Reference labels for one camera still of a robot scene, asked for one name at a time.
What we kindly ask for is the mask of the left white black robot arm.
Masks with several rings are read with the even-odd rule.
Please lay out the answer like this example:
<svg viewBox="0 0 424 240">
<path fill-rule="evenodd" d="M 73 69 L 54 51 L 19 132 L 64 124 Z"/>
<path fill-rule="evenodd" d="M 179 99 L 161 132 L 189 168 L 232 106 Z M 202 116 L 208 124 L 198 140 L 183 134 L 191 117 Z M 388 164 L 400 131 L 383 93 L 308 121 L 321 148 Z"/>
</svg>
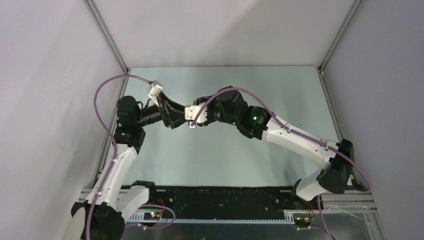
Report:
<svg viewBox="0 0 424 240">
<path fill-rule="evenodd" d="M 168 128 L 177 128 L 186 122 L 186 107 L 163 92 L 149 107 L 141 108 L 141 102 L 132 96 L 123 96 L 116 105 L 112 155 L 85 200 L 72 206 L 66 240 L 119 240 L 127 221 L 139 207 L 153 208 L 158 202 L 158 194 L 143 185 L 132 186 L 123 197 L 119 197 L 119 192 L 140 153 L 146 136 L 144 127 L 163 122 Z"/>
</svg>

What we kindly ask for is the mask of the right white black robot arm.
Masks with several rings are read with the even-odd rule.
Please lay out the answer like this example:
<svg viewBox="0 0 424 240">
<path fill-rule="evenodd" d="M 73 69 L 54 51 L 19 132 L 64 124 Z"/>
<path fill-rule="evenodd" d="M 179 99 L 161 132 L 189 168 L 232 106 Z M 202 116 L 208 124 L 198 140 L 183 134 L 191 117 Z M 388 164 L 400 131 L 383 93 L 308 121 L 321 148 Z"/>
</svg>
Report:
<svg viewBox="0 0 424 240">
<path fill-rule="evenodd" d="M 225 87 L 216 94 L 200 97 L 184 109 L 190 126 L 204 127 L 214 122 L 235 126 L 249 139 L 285 147 L 312 161 L 318 170 L 299 179 L 291 194 L 291 204 L 304 209 L 316 196 L 330 192 L 343 194 L 353 171 L 353 143 L 314 136 L 275 115 L 262 100 L 260 106 L 248 105 L 239 87 Z"/>
</svg>

